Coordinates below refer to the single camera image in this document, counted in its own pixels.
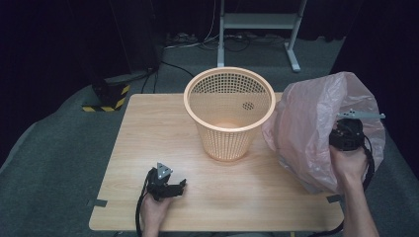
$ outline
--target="human hand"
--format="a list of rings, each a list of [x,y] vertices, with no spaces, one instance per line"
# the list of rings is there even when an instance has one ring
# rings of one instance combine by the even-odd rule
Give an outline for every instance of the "human hand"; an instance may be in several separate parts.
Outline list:
[[[142,231],[144,237],[158,236],[160,225],[166,217],[167,209],[172,200],[171,197],[168,197],[157,201],[152,195],[145,195],[140,210],[141,219],[144,223],[144,229]]]
[[[341,151],[330,146],[330,156],[336,178],[342,188],[362,184],[367,169],[367,155],[363,148]]]

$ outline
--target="white metal frame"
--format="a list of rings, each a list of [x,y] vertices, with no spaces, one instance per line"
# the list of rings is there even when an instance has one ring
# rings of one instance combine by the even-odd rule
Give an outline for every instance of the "white metal frame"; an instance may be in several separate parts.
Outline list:
[[[225,29],[286,29],[293,30],[290,42],[285,43],[285,49],[294,72],[299,72],[298,61],[293,53],[296,35],[301,24],[307,0],[302,0],[296,14],[245,14],[225,13],[224,0],[221,0],[219,11],[219,45],[217,67],[224,66],[224,30]]]

